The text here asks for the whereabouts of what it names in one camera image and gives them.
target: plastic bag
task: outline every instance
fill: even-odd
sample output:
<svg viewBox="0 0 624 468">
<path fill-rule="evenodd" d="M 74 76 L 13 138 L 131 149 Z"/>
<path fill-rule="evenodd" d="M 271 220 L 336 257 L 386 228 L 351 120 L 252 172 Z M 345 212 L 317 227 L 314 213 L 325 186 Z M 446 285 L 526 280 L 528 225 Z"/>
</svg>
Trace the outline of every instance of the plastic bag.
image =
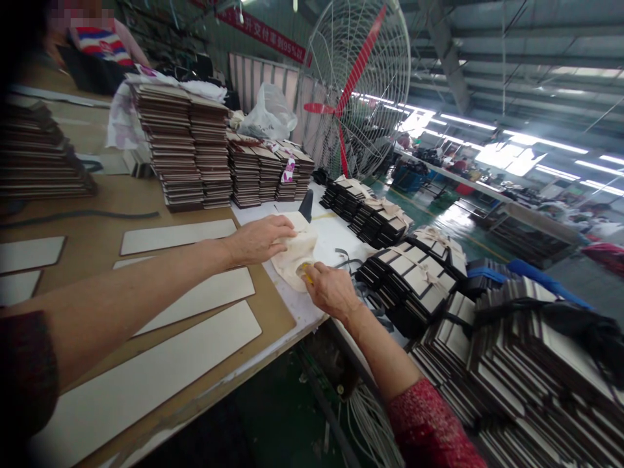
<svg viewBox="0 0 624 468">
<path fill-rule="evenodd" d="M 242 121 L 239 133 L 265 140 L 284 140 L 296 126 L 297 116 L 289 110 L 281 89 L 263 83 L 255 107 Z"/>
</svg>

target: fan blade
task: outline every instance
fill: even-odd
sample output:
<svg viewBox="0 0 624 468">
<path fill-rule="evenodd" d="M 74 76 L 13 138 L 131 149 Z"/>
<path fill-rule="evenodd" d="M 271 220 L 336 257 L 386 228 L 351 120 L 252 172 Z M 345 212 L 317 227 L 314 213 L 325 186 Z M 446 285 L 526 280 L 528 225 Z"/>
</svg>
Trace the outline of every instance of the fan blade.
<svg viewBox="0 0 624 468">
<path fill-rule="evenodd" d="M 313 114 L 333 114 L 335 109 L 332 106 L 326 106 L 321 103 L 307 103 L 304 104 L 304 109 Z"/>
<path fill-rule="evenodd" d="M 343 164 L 343 174 L 345 177 L 349 177 L 349 168 L 346 165 L 345 136 L 343 135 L 343 126 L 340 123 L 338 123 L 338 130 L 340 131 L 340 161 Z"/>
<path fill-rule="evenodd" d="M 366 37 L 364 41 L 364 45 L 362 46 L 362 50 L 359 52 L 357 56 L 356 63 L 353 65 L 353 69 L 351 70 L 351 74 L 349 78 L 346 80 L 346 85 L 344 86 L 344 91 L 342 96 L 340 97 L 340 101 L 338 101 L 338 105 L 336 106 L 335 114 L 336 117 L 340 118 L 343 114 L 343 110 L 345 109 L 346 104 L 349 102 L 349 98 L 351 98 L 351 93 L 356 88 L 356 85 L 359 81 L 359 78 L 364 73 L 364 69 L 366 68 L 366 64 L 369 61 L 369 57 L 371 55 L 372 48 L 375 46 L 375 42 L 377 42 L 377 36 L 379 36 L 379 32 L 382 28 L 382 23 L 385 18 L 385 11 L 387 5 L 384 5 L 382 9 L 379 11 L 377 18 L 375 18 L 375 22 L 372 24 L 370 28 L 369 35 Z"/>
</svg>

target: red sleeve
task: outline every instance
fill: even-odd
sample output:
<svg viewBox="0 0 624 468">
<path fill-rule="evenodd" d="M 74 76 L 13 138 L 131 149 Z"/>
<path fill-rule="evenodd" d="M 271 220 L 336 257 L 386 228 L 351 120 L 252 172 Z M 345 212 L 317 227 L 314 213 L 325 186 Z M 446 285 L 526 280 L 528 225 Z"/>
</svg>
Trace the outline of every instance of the red sleeve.
<svg viewBox="0 0 624 468">
<path fill-rule="evenodd" d="M 387 411 L 408 467 L 487 468 L 462 424 L 427 379 L 392 400 Z"/>
</svg>

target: person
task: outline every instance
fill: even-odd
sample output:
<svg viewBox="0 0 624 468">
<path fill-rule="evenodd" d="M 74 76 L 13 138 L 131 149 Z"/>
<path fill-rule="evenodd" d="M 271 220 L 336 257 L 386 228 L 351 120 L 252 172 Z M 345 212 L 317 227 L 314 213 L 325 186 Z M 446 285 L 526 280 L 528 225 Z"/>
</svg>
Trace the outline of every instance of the person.
<svg viewBox="0 0 624 468">
<path fill-rule="evenodd" d="M 130 30 L 108 10 L 103 10 L 98 0 L 81 0 L 80 4 L 82 8 L 66 10 L 60 2 L 58 8 L 52 10 L 44 45 L 59 65 L 65 64 L 56 46 L 68 46 L 71 42 L 85 54 L 122 66 L 133 67 L 138 63 L 151 67 Z"/>
<path fill-rule="evenodd" d="M 10 428 L 4 443 L 24 444 L 41 430 L 59 389 L 191 288 L 231 267 L 267 261 L 286 250 L 277 239 L 294 236 L 288 218 L 269 216 L 224 239 L 181 247 L 0 311 L 0 411 Z M 313 303 L 340 320 L 364 353 L 408 465 L 484 468 L 459 420 L 358 300 L 349 274 L 322 263 L 305 273 Z"/>
<path fill-rule="evenodd" d="M 449 170 L 451 172 L 455 172 L 456 174 L 463 174 L 467 168 L 468 168 L 468 158 L 463 157 L 459 161 L 457 161 L 455 164 L 453 164 Z"/>
</svg>

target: red banner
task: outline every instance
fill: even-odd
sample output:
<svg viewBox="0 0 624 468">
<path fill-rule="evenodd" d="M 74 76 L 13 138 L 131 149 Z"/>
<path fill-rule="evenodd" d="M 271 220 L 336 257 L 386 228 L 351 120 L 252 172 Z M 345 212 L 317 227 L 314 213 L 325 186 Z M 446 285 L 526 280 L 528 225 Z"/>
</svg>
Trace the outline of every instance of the red banner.
<svg viewBox="0 0 624 468">
<path fill-rule="evenodd" d="M 229 8 L 218 15 L 220 21 L 234 26 L 239 31 L 268 45 L 272 49 L 284 54 L 286 57 L 293 59 L 295 62 L 300 64 L 304 63 L 306 57 L 306 49 L 304 47 L 288 39 L 272 27 L 267 26 L 255 16 L 246 13 L 245 10 L 242 11 L 242 17 L 244 19 L 243 24 L 241 24 L 238 10 L 234 8 Z M 307 66 L 310 66 L 310 59 L 308 59 Z"/>
</svg>

